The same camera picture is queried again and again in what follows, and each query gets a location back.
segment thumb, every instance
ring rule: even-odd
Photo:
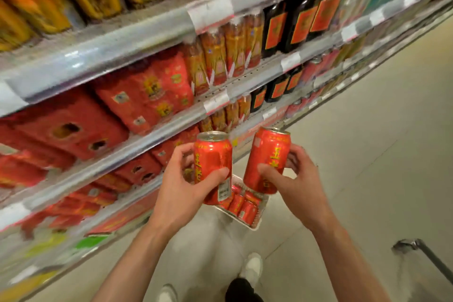
[[[274,167],[266,164],[258,164],[258,172],[263,178],[274,184],[277,190],[284,189],[288,179],[291,179],[281,175]]]
[[[212,189],[226,179],[228,173],[230,173],[229,168],[212,171],[205,179],[194,186],[196,194],[203,200]]]

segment sneaker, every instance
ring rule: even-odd
[[[173,285],[165,284],[159,291],[156,302],[178,302],[178,295]]]
[[[263,259],[258,253],[250,253],[242,266],[240,278],[245,278],[255,288],[263,273]]]

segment person's left hand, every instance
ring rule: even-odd
[[[229,173],[228,168],[221,168],[196,185],[187,183],[183,170],[193,164],[193,145],[187,143],[175,148],[165,169],[159,196],[150,218],[150,222],[164,229],[169,238],[193,219],[207,194],[224,181]]]

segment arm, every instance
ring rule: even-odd
[[[228,175],[222,168],[196,185],[183,178],[183,168],[193,164],[193,143],[175,148],[164,172],[159,196],[148,223],[135,237],[92,302],[141,302],[160,255],[170,239],[197,213],[207,194]]]
[[[390,302],[385,290],[334,215],[318,168],[302,147],[291,145],[286,167],[296,179],[260,164],[260,173],[279,190],[289,210],[314,235],[338,302]]]

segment basket of red cans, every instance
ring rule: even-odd
[[[242,179],[234,174],[231,177],[231,196],[221,202],[217,209],[256,231],[266,208],[269,195],[249,189]]]

